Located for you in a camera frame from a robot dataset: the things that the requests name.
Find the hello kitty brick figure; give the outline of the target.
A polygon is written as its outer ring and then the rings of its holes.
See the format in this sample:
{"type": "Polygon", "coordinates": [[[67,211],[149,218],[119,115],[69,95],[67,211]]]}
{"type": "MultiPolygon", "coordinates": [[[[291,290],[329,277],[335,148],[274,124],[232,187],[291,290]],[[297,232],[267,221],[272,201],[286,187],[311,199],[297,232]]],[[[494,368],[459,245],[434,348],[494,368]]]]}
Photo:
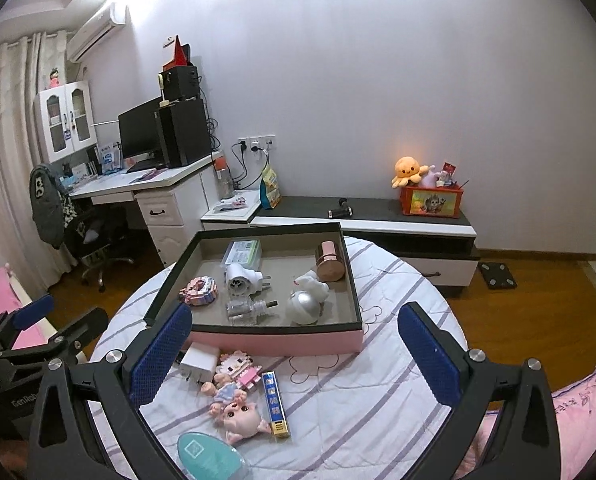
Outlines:
{"type": "Polygon", "coordinates": [[[236,350],[220,356],[214,374],[214,382],[222,387],[228,382],[235,382],[239,389],[252,390],[261,380],[261,367],[253,363],[246,352],[236,350]]]}

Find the pink black storage box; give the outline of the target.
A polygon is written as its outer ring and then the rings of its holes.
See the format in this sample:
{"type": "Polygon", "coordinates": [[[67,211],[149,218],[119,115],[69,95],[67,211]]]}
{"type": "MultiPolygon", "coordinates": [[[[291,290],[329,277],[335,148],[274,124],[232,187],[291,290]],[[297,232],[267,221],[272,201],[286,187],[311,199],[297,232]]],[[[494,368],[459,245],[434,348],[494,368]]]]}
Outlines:
{"type": "Polygon", "coordinates": [[[197,233],[165,279],[145,317],[157,318],[172,304],[183,304],[179,291],[196,276],[211,276],[217,282],[217,300],[203,307],[191,307],[193,327],[188,339],[222,350],[243,350],[255,356],[325,356],[357,353],[363,346],[363,321],[357,298],[349,252],[337,223],[303,226],[263,226],[197,233]],[[258,325],[232,325],[227,321],[228,296],[225,268],[221,262],[232,240],[259,240],[262,247],[260,269],[271,278],[271,287],[253,300],[276,300],[275,314],[258,325]],[[296,290],[293,280],[315,271],[316,248],[324,240],[334,240],[345,260],[345,277],[326,283],[330,294],[322,315],[311,325],[298,325],[285,315],[287,300],[296,290]]]}

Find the dark hanging jacket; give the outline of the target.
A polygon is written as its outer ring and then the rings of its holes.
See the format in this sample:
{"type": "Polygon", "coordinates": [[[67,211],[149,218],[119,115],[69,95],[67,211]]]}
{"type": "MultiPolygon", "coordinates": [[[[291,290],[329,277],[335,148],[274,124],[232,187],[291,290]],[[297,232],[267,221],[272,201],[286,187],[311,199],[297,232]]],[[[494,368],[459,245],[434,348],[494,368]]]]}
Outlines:
{"type": "Polygon", "coordinates": [[[66,228],[77,216],[69,193],[51,166],[44,164],[31,171],[28,192],[38,236],[52,248],[59,249],[66,228]]]}

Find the red paper bag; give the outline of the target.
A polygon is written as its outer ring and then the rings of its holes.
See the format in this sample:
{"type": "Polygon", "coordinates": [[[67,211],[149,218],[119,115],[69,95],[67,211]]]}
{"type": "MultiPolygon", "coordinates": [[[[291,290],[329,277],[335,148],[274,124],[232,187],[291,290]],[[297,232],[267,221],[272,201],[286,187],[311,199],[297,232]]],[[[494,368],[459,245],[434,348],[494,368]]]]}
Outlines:
{"type": "Polygon", "coordinates": [[[189,58],[187,56],[187,50],[185,46],[183,46],[183,44],[181,44],[181,42],[179,41],[179,36],[175,36],[175,39],[173,41],[172,58],[169,62],[166,62],[163,65],[163,69],[171,70],[174,67],[188,66],[189,64],[191,64],[191,61],[189,61],[189,58]]]}

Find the blue yellow slim box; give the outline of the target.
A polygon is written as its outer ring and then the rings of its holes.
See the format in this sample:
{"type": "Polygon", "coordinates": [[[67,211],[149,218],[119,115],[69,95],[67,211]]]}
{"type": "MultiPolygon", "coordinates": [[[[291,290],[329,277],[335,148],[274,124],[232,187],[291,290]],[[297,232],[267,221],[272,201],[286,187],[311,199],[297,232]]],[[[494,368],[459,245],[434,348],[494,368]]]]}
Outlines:
{"type": "Polygon", "coordinates": [[[290,432],[288,422],[284,410],[283,401],[281,400],[281,390],[279,390],[279,383],[276,374],[273,370],[263,372],[261,374],[264,395],[267,405],[267,410],[270,415],[270,427],[272,434],[277,438],[289,438],[290,432]]]}

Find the teal clear oval case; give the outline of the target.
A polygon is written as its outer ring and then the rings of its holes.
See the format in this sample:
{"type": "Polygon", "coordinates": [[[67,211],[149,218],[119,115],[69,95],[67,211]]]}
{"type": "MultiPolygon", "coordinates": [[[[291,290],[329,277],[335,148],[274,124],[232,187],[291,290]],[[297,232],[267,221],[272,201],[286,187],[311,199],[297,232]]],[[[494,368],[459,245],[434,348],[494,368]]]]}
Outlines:
{"type": "Polygon", "coordinates": [[[243,456],[216,437],[186,432],[177,440],[177,454],[184,474],[195,480],[245,480],[250,468],[243,456]]]}

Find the pink pig doll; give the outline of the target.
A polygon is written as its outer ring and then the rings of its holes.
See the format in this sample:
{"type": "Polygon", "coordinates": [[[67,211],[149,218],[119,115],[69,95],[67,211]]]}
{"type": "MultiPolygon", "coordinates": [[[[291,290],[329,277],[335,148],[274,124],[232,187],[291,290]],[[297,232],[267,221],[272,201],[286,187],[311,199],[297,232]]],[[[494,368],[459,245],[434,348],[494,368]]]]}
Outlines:
{"type": "Polygon", "coordinates": [[[211,396],[209,415],[224,428],[225,440],[234,445],[257,434],[270,434],[270,424],[261,416],[258,405],[248,400],[246,391],[235,382],[217,388],[212,382],[202,385],[200,391],[211,396]]]}

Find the pink brick block toy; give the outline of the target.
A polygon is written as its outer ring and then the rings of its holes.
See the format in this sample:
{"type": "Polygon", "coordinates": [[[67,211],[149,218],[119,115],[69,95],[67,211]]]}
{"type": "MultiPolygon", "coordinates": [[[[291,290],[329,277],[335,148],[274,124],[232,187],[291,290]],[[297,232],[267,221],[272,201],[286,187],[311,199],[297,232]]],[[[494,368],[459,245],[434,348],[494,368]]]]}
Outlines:
{"type": "Polygon", "coordinates": [[[179,300],[191,307],[203,307],[217,300],[217,282],[211,276],[196,276],[179,291],[179,300]]]}

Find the black computer monitor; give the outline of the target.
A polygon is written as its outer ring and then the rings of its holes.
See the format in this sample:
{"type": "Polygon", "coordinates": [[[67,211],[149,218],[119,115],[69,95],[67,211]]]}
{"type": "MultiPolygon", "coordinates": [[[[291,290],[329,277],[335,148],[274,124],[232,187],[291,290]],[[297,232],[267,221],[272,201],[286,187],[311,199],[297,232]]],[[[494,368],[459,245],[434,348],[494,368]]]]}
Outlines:
{"type": "Polygon", "coordinates": [[[124,158],[161,150],[157,122],[160,102],[160,98],[154,98],[118,116],[124,158]]]}

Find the white side cabinet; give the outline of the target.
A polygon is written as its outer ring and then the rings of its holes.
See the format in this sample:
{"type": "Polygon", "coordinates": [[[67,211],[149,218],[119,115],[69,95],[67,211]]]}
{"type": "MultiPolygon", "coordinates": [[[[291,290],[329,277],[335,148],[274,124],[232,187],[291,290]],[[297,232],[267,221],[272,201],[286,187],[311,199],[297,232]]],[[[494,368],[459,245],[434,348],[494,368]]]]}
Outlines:
{"type": "Polygon", "coordinates": [[[261,208],[258,190],[236,191],[231,198],[217,202],[201,217],[206,231],[244,228],[261,208]]]}

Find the clear box green label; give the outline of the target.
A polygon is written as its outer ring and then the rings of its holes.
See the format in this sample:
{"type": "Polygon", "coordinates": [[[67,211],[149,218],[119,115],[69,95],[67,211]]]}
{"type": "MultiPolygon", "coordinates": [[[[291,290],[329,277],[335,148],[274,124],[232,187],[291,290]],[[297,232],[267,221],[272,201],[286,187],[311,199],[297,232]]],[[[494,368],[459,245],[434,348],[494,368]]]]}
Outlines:
{"type": "Polygon", "coordinates": [[[261,255],[259,240],[232,240],[224,252],[221,265],[240,264],[246,269],[259,270],[261,255]]]}

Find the white charger adapter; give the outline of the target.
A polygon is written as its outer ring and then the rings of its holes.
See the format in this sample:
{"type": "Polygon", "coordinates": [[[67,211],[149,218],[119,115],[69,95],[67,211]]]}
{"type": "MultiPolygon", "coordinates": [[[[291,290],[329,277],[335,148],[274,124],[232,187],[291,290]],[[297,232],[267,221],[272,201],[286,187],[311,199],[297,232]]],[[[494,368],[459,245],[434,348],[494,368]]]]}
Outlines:
{"type": "Polygon", "coordinates": [[[193,342],[179,363],[179,369],[188,380],[193,382],[212,382],[219,357],[219,348],[193,342]]]}

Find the white plug diffuser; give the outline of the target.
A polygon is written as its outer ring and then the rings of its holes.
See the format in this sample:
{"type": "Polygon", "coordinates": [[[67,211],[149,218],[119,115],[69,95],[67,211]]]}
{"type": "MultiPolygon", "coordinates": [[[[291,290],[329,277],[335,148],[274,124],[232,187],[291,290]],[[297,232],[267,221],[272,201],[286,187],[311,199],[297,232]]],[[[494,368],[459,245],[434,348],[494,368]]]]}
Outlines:
{"type": "Polygon", "coordinates": [[[225,268],[225,283],[228,296],[237,299],[253,296],[270,288],[271,278],[259,271],[245,268],[240,263],[231,263],[225,268]]]}

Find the rose gold cylinder jar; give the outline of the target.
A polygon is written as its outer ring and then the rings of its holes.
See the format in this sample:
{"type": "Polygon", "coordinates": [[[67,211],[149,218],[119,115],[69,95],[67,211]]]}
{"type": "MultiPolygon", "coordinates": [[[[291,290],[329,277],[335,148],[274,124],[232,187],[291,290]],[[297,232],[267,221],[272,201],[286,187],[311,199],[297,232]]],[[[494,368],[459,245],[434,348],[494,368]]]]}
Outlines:
{"type": "Polygon", "coordinates": [[[317,246],[315,273],[325,283],[337,282],[345,277],[345,260],[334,240],[324,240],[317,246]]]}

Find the pink blanket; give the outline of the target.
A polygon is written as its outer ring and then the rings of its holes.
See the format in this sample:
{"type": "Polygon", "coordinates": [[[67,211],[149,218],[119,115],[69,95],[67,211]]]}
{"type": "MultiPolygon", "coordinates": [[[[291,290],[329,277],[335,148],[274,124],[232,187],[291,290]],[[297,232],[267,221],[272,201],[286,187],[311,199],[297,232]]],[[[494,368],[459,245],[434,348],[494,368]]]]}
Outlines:
{"type": "Polygon", "coordinates": [[[560,478],[573,479],[596,451],[596,371],[553,393],[560,478]]]}

